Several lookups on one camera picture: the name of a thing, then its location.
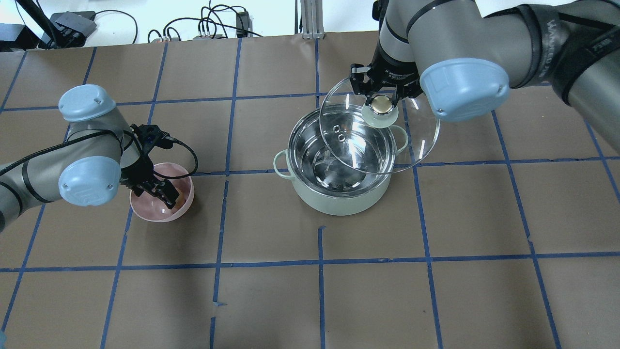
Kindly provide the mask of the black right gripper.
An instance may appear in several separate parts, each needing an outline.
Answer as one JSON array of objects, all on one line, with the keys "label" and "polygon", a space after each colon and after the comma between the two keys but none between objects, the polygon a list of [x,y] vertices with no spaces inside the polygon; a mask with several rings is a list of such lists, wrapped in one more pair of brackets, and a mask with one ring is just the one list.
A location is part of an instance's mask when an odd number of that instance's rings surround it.
[{"label": "black right gripper", "polygon": [[398,100],[395,105],[398,108],[412,108],[412,98],[423,93],[415,62],[405,62],[401,65],[386,62],[368,66],[351,64],[350,84],[354,93],[358,95],[359,106],[369,105],[373,95],[382,88],[396,90]]}]

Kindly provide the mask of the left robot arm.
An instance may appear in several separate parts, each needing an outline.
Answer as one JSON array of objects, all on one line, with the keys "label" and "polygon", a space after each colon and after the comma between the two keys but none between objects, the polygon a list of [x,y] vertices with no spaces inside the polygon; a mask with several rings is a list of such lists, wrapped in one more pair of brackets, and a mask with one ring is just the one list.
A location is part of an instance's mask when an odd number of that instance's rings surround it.
[{"label": "left robot arm", "polygon": [[176,142],[155,125],[128,124],[117,103],[98,85],[62,95],[59,111],[68,135],[59,145],[32,153],[1,169],[0,229],[25,211],[64,200],[80,207],[111,201],[122,185],[146,193],[166,208],[181,204],[172,176],[155,172],[149,152]]}]

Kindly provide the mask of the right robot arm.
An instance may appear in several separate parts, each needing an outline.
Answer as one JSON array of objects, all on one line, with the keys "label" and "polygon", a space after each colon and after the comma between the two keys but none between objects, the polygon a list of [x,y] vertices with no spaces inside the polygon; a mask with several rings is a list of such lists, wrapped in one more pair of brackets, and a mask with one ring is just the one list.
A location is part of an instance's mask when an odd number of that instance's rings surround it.
[{"label": "right robot arm", "polygon": [[425,94],[442,121],[465,121],[511,89],[551,84],[615,150],[619,148],[619,2],[521,4],[487,16],[473,0],[381,0],[379,40],[348,81],[366,101]]}]

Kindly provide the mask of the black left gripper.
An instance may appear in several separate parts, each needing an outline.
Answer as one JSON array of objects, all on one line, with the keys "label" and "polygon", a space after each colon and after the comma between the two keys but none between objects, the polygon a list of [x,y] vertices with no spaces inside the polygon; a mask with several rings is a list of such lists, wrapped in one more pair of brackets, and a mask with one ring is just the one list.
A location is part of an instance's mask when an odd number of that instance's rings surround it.
[{"label": "black left gripper", "polygon": [[131,124],[130,130],[125,131],[125,134],[130,137],[131,142],[124,155],[128,155],[129,150],[135,148],[138,157],[136,160],[131,160],[130,165],[122,168],[120,183],[135,194],[146,192],[164,203],[167,208],[174,208],[179,199],[179,192],[170,180],[155,176],[154,164],[149,157],[149,152],[155,146],[163,149],[172,148],[172,141],[166,140],[169,133],[157,125]]}]

